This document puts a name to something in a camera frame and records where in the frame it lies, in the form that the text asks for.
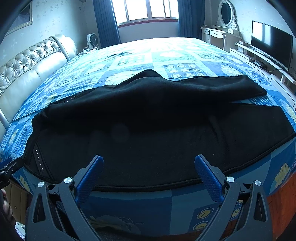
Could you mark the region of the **person left hand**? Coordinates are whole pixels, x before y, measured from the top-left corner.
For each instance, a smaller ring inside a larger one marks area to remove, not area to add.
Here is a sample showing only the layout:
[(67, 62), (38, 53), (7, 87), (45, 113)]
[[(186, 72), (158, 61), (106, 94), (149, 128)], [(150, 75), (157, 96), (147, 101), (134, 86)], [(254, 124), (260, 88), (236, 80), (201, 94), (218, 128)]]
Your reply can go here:
[(8, 222), (14, 227), (16, 225), (16, 220), (13, 217), (13, 211), (11, 209), (11, 206), (6, 198), (7, 194), (6, 191), (4, 189), (1, 189), (1, 197), (3, 197), (3, 211), (4, 211), (4, 216), (6, 217), (6, 219), (8, 220)]

